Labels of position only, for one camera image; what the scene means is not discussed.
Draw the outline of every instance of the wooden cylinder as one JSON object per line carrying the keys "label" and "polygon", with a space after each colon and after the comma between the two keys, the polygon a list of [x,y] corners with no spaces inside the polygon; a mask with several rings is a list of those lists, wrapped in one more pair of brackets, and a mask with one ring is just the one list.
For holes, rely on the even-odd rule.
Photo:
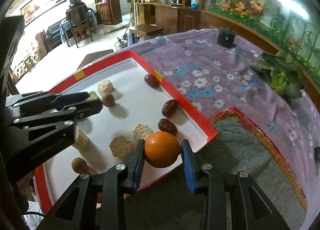
{"label": "wooden cylinder", "polygon": [[76,126],[75,143],[72,147],[76,148],[78,151],[85,151],[90,142],[90,139],[85,135],[85,133]]}

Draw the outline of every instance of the floral tablecloth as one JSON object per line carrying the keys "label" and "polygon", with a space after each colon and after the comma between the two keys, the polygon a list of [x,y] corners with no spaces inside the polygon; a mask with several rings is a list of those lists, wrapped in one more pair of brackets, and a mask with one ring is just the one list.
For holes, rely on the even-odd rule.
{"label": "floral tablecloth", "polygon": [[192,30],[135,44],[131,49],[164,75],[201,114],[210,119],[236,107],[256,123],[295,173],[308,203],[301,230],[320,211],[320,176],[314,160],[320,116],[308,95],[290,106],[250,68],[260,48],[236,36],[234,48],[217,42],[219,30]]}

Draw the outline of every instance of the wooden cabinet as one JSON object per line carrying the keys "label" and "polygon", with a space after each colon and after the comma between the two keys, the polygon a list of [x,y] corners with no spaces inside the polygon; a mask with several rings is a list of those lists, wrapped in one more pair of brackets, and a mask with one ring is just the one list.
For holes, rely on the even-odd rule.
{"label": "wooden cabinet", "polygon": [[201,12],[199,10],[187,7],[180,8],[178,32],[198,29],[200,25],[200,15]]}
{"label": "wooden cabinet", "polygon": [[155,5],[156,25],[164,28],[164,35],[198,29],[201,12],[190,7]]}

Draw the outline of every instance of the orange flower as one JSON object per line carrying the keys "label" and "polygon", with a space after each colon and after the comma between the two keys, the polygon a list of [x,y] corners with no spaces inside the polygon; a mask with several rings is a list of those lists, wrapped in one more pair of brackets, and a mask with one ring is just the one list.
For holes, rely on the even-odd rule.
{"label": "orange flower", "polygon": [[235,3],[236,7],[235,10],[239,11],[239,12],[245,12],[245,3],[243,2],[239,2],[239,3]]}
{"label": "orange flower", "polygon": [[261,13],[263,6],[266,3],[266,0],[259,0],[257,2],[250,2],[250,3],[251,3],[251,7],[253,8],[254,12]]}
{"label": "orange flower", "polygon": [[223,1],[221,2],[221,8],[222,8],[222,9],[225,9],[225,10],[230,9],[230,2],[229,2],[229,1],[226,1],[226,0],[223,0]]}

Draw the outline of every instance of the person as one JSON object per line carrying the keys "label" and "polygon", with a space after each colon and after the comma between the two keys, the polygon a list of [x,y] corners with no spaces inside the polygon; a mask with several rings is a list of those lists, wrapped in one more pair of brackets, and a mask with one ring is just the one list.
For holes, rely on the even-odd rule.
{"label": "person", "polygon": [[[70,0],[70,4],[69,4],[69,8],[66,12],[66,16],[67,16],[67,19],[68,19],[68,12],[70,12],[71,9],[77,7],[77,6],[80,6],[80,5],[84,5],[84,11],[83,10],[79,10],[79,16],[80,16],[80,20],[83,22],[85,21],[85,14],[91,10],[90,8],[88,8],[85,3],[81,0]],[[75,20],[74,20],[74,17],[72,14],[70,14],[70,17],[71,17],[71,21],[74,23]],[[87,33],[84,31],[84,36],[85,37],[88,37]]]}

